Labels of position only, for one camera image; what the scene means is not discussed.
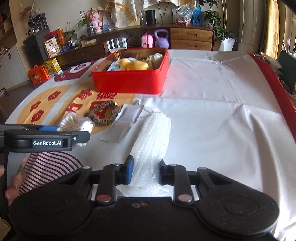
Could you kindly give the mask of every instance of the yellow toy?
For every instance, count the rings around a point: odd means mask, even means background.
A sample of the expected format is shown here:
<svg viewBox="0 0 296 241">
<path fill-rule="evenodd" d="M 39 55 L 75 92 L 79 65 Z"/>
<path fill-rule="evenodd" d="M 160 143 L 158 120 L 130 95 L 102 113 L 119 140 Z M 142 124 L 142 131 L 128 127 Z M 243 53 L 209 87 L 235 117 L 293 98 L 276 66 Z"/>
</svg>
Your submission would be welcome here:
<svg viewBox="0 0 296 241">
<path fill-rule="evenodd" d="M 119 66 L 123 70 L 148 70 L 149 65 L 143 61 L 131 62 L 127 58 L 123 58 L 119 62 Z"/>
</svg>

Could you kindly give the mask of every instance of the human hand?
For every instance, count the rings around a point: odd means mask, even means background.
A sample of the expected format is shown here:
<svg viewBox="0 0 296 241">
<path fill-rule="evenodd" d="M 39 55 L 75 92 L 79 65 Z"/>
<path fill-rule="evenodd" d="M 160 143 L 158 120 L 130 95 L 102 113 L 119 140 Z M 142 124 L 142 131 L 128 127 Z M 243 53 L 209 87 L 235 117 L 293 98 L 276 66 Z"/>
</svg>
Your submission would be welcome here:
<svg viewBox="0 0 296 241">
<path fill-rule="evenodd" d="M 22 164 L 26 164 L 27 159 L 24 158 Z M 0 177 L 4 174 L 5 168 L 3 165 L 0 165 Z M 11 187 L 5 191 L 5 197 L 8 200 L 8 205 L 10 205 L 17 197 L 20 191 L 20 187 L 22 186 L 24 180 L 26 179 L 26 172 L 23 166 L 20 166 L 19 173 L 13 177 L 11 181 Z"/>
</svg>

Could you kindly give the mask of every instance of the pink bag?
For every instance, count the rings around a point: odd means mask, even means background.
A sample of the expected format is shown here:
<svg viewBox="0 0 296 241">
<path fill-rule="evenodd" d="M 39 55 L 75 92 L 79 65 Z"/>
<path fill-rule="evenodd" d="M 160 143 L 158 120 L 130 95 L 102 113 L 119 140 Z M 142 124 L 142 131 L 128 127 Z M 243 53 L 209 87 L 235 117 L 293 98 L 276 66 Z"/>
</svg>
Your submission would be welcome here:
<svg viewBox="0 0 296 241">
<path fill-rule="evenodd" d="M 141 37 L 141 44 L 143 48 L 152 48 L 153 47 L 153 36 L 148 32 Z"/>
</svg>

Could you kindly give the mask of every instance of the white flower pot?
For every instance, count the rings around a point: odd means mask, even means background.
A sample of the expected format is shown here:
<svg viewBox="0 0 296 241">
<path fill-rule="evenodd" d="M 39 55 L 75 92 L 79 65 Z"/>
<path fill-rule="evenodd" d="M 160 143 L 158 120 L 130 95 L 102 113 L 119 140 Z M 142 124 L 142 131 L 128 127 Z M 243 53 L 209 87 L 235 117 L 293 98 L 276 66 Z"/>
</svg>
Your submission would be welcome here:
<svg viewBox="0 0 296 241">
<path fill-rule="evenodd" d="M 229 38 L 222 40 L 219 51 L 232 51 L 235 39 Z"/>
</svg>

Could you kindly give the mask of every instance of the striped shirt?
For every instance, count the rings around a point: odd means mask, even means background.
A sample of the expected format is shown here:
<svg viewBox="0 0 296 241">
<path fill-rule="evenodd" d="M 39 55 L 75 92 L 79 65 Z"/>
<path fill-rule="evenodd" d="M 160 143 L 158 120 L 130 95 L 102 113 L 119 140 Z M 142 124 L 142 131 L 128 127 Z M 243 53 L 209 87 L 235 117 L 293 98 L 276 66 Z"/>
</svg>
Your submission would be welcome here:
<svg viewBox="0 0 296 241">
<path fill-rule="evenodd" d="M 26 179 L 20 194 L 64 176 L 83 167 L 81 162 L 67 152 L 31 153 L 24 166 Z"/>
</svg>

